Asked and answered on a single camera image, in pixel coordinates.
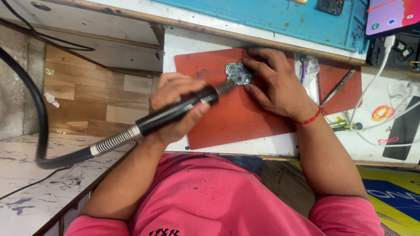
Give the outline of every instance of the fingernail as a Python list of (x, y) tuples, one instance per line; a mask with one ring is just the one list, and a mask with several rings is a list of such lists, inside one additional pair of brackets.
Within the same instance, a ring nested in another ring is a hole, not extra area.
[(203, 105), (200, 106), (199, 110), (201, 113), (206, 112), (210, 108), (210, 104), (207, 102), (203, 103)]

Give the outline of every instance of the hand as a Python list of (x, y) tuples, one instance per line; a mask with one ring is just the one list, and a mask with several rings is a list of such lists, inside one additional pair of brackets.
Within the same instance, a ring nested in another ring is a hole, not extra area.
[(306, 93), (290, 63), (282, 51), (268, 48), (251, 48), (248, 53), (268, 59), (264, 62), (244, 58), (244, 64), (262, 77), (268, 85), (267, 94), (253, 84), (244, 90), (257, 100), (263, 108), (277, 115), (287, 116), (295, 122), (307, 121), (318, 112), (318, 106)]
[[(164, 73), (160, 76), (156, 91), (150, 95), (150, 112), (155, 112), (181, 98), (181, 95), (201, 90), (206, 83), (202, 80), (185, 76), (181, 73)], [(182, 120), (171, 123), (146, 139), (153, 139), (164, 146), (176, 142), (184, 137), (202, 115), (210, 108), (208, 103), (198, 103), (189, 111)]]

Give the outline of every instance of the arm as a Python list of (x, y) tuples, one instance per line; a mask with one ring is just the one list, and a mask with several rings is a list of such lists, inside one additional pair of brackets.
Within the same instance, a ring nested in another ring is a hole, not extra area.
[[(198, 91), (204, 82), (179, 73), (166, 73), (150, 96), (151, 112), (173, 103), (182, 94)], [(159, 159), (169, 143), (181, 139), (200, 120), (208, 104), (196, 105), (181, 121), (147, 136), (96, 188), (81, 215), (129, 221), (138, 200), (148, 190)]]
[[(266, 58), (263, 62), (244, 59), (268, 84), (267, 94), (252, 84), (248, 91), (265, 109), (303, 122), (314, 117), (318, 106), (307, 95), (286, 56), (274, 49), (253, 48), (249, 54)], [(303, 173), (316, 199), (328, 195), (360, 196), (368, 199), (356, 165), (327, 121), (320, 115), (315, 121), (297, 127)]]

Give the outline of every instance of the phone screen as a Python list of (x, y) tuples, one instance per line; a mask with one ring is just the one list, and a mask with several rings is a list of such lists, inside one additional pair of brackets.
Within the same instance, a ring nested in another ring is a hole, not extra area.
[(370, 0), (367, 19), (367, 35), (416, 24), (420, 0)]

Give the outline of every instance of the concrete wall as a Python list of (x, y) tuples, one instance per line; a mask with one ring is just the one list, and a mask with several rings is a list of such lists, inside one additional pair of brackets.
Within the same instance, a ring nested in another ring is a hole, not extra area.
[[(45, 45), (0, 26), (0, 47), (31, 76), (43, 93)], [(17, 74), (0, 60), (0, 140), (39, 132), (34, 101)]]

